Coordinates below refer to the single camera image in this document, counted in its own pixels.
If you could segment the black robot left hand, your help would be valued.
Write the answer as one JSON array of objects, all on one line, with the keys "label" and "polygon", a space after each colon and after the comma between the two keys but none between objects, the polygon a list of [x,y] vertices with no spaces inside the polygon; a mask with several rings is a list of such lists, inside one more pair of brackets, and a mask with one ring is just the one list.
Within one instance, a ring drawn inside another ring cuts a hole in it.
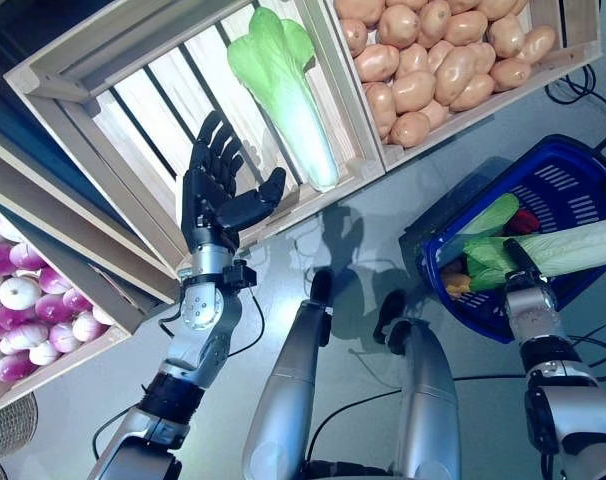
[{"label": "black robot left hand", "polygon": [[270,216],[279,205],[286,172],[276,167],[257,188],[236,192],[243,165],[241,142],[218,111],[210,112],[192,146],[182,180],[181,231],[190,252],[207,243],[239,248],[239,234]]}]

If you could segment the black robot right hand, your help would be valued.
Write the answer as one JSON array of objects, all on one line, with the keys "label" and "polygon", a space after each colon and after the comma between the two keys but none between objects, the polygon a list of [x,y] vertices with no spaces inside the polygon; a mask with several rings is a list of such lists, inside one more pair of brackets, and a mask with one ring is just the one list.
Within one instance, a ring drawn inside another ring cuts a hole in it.
[{"label": "black robot right hand", "polygon": [[508,238],[503,242],[503,249],[515,265],[515,269],[505,275],[507,290],[522,290],[548,284],[548,278],[542,274],[517,240]]}]

